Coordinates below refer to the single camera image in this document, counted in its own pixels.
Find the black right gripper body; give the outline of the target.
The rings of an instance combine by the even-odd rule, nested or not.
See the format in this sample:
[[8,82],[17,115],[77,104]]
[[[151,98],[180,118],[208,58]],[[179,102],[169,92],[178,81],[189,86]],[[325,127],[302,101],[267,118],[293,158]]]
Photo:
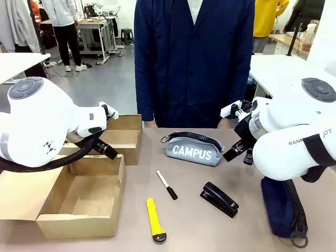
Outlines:
[[257,140],[252,135],[249,129],[249,122],[251,120],[251,115],[246,116],[241,122],[236,125],[234,131],[240,137],[240,140],[237,142],[238,145],[243,146],[244,148],[253,148]]

